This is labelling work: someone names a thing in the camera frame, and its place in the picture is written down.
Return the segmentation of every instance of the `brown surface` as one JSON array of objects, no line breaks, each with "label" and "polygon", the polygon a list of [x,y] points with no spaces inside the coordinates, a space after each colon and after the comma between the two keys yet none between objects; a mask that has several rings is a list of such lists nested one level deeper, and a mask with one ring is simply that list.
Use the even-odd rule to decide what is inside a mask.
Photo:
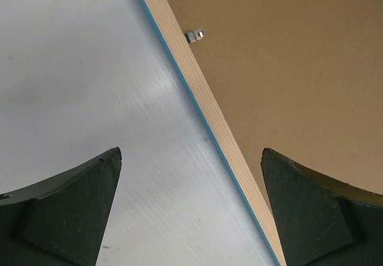
[{"label": "brown surface", "polygon": [[168,0],[264,195],[264,147],[383,194],[383,0]]}]

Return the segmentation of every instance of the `blue edge stripe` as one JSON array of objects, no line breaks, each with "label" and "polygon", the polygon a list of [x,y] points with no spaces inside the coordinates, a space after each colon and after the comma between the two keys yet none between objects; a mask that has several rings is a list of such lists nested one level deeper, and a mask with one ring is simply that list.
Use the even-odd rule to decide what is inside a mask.
[{"label": "blue edge stripe", "polygon": [[162,33],[161,33],[157,23],[156,23],[156,21],[154,20],[151,12],[149,10],[148,5],[146,4],[145,0],[139,0],[139,3],[141,4],[142,8],[144,9],[144,11],[145,11],[145,13],[146,13],[146,15],[147,15],[147,17],[148,17],[148,19],[150,21],[150,24],[152,25],[154,31],[157,34],[157,37],[159,38],[159,40],[161,42],[162,47],[164,48],[166,54],[168,55],[169,60],[170,60],[170,62],[172,64],[173,68],[175,69],[175,72],[177,73],[177,76],[180,79],[182,85],[184,86],[189,99],[191,100],[191,102],[193,103],[194,107],[196,108],[199,118],[201,119],[201,121],[202,121],[203,125],[205,126],[206,130],[208,131],[209,136],[212,139],[213,144],[214,144],[215,148],[217,149],[218,154],[220,155],[220,157],[221,157],[221,159],[223,161],[223,164],[224,164],[227,172],[229,173],[230,177],[232,178],[232,181],[234,182],[235,187],[238,190],[239,195],[241,196],[242,201],[245,203],[245,206],[246,206],[246,208],[247,208],[247,210],[248,210],[248,212],[249,212],[249,214],[251,216],[251,219],[253,220],[254,224],[256,225],[256,227],[257,227],[259,233],[261,234],[261,237],[262,237],[262,239],[263,239],[263,241],[264,241],[268,251],[270,252],[270,254],[271,254],[271,256],[272,256],[272,258],[273,258],[273,260],[275,262],[275,265],[280,265],[277,257],[275,256],[275,253],[274,253],[274,251],[273,251],[273,249],[272,249],[272,247],[271,247],[271,245],[269,243],[269,240],[266,237],[265,232],[263,231],[261,225],[259,224],[259,221],[258,221],[255,213],[251,209],[249,201],[247,200],[247,198],[246,198],[246,196],[245,196],[241,186],[239,185],[239,182],[235,178],[234,172],[233,172],[232,168],[230,167],[230,164],[227,161],[226,156],[224,155],[220,145],[218,144],[217,139],[214,136],[213,131],[211,130],[211,128],[210,128],[210,126],[209,126],[205,116],[203,115],[203,113],[202,113],[202,111],[201,111],[201,109],[200,109],[200,107],[199,107],[199,105],[197,103],[197,100],[194,97],[193,92],[191,91],[189,85],[187,84],[187,81],[185,80],[184,75],[182,74],[182,72],[180,70],[180,67],[177,64],[177,61],[175,60],[175,58],[174,58],[174,56],[173,56],[173,54],[172,54],[168,44],[166,43],[166,41],[165,41],[165,39],[164,39],[164,37],[163,37],[163,35],[162,35]]}]

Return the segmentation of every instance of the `wooden strip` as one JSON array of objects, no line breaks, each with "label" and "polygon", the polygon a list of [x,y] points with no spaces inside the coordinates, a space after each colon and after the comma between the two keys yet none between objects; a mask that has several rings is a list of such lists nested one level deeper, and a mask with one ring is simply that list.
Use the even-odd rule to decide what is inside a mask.
[{"label": "wooden strip", "polygon": [[145,0],[183,76],[205,116],[236,180],[281,265],[285,259],[273,216],[250,172],[206,79],[177,23],[167,0]]}]

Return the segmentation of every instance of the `white surface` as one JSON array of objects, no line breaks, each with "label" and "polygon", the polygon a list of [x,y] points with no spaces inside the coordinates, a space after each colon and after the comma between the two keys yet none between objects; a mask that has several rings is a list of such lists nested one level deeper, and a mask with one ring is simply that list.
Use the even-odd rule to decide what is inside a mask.
[{"label": "white surface", "polygon": [[119,146],[98,266],[273,265],[137,0],[0,6],[0,193]]}]

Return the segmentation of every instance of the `plywood edge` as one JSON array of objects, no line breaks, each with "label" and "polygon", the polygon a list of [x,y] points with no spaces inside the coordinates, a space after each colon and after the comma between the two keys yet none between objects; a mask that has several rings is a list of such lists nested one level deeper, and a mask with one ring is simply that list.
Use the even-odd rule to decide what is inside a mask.
[{"label": "plywood edge", "polygon": [[154,19],[160,40],[169,48],[171,60],[177,67],[176,72],[178,72],[191,100],[200,112],[201,118],[210,132],[230,175],[237,184],[254,222],[268,241],[275,258],[281,265],[285,265],[273,216],[167,0],[142,1],[144,1],[146,11]]}]

